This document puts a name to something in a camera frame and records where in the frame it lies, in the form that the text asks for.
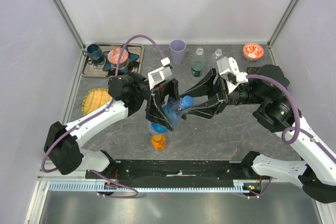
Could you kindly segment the blue label water bottle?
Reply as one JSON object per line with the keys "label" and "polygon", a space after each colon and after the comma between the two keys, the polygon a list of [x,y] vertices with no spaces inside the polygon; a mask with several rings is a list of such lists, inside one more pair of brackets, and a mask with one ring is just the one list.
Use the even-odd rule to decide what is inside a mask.
{"label": "blue label water bottle", "polygon": [[[180,100],[175,100],[169,102],[167,105],[163,107],[164,112],[168,115],[171,120],[173,126],[177,126],[179,120],[182,118],[183,109],[180,106]],[[151,131],[150,122],[148,121],[148,130],[151,135],[163,134],[165,132],[153,132]]]}

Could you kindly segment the green label water bottle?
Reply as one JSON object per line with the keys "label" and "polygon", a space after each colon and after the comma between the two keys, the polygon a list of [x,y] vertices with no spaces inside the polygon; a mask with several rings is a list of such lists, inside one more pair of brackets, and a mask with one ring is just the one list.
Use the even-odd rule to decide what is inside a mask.
{"label": "green label water bottle", "polygon": [[196,49],[196,53],[192,59],[191,64],[191,73],[194,77],[200,77],[205,67],[205,57],[204,57],[204,49],[202,47],[198,47]]}

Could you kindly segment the clear plastic bottle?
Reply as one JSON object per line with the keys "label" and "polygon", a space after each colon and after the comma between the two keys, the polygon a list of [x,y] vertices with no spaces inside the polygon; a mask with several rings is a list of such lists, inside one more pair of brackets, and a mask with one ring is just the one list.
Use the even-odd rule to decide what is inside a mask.
{"label": "clear plastic bottle", "polygon": [[215,52],[211,55],[210,59],[210,66],[211,68],[217,68],[217,60],[219,60],[223,56],[223,51],[218,48]]}

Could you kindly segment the blue bottle cap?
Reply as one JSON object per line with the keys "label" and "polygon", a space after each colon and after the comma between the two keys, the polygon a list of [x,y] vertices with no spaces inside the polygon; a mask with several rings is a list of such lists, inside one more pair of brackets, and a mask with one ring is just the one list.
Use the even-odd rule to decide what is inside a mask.
{"label": "blue bottle cap", "polygon": [[180,99],[180,106],[183,110],[191,108],[192,106],[194,106],[194,104],[194,98],[189,95],[186,95]]}

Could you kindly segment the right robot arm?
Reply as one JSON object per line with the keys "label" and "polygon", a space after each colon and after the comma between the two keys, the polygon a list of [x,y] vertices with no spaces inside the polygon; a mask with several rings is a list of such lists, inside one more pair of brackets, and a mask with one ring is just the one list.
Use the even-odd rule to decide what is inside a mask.
{"label": "right robot arm", "polygon": [[241,161],[241,174],[248,179],[259,175],[285,180],[318,202],[334,203],[335,153],[309,126],[288,85],[289,80],[274,65],[255,68],[252,73],[240,72],[237,68],[212,69],[188,89],[186,95],[208,97],[190,111],[206,119],[221,113],[228,105],[257,105],[253,112],[257,122],[291,146],[301,159],[286,162],[251,151]]}

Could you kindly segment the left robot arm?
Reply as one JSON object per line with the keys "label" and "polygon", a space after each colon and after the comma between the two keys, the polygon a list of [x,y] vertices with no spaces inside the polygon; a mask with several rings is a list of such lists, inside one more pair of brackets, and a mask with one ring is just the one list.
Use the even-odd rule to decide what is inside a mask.
{"label": "left robot arm", "polygon": [[[179,98],[178,88],[176,79],[167,79],[158,72],[154,74],[153,83],[137,72],[111,77],[108,82],[111,100],[107,104],[66,125],[60,122],[51,125],[44,147],[42,171],[68,175],[77,169],[95,170],[103,178],[111,178],[115,173],[113,158],[105,151],[84,149],[85,143],[115,122],[139,111],[144,101],[147,102],[146,120],[172,131],[173,124],[162,106],[166,97]],[[46,159],[54,168],[46,168]]]}

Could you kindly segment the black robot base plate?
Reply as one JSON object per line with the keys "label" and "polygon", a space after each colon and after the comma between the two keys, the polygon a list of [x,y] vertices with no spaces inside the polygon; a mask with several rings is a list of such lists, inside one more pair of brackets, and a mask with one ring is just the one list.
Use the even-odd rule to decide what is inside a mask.
{"label": "black robot base plate", "polygon": [[251,167],[257,152],[242,161],[140,160],[114,161],[101,174],[132,188],[211,188],[232,187],[234,180],[266,181]]}

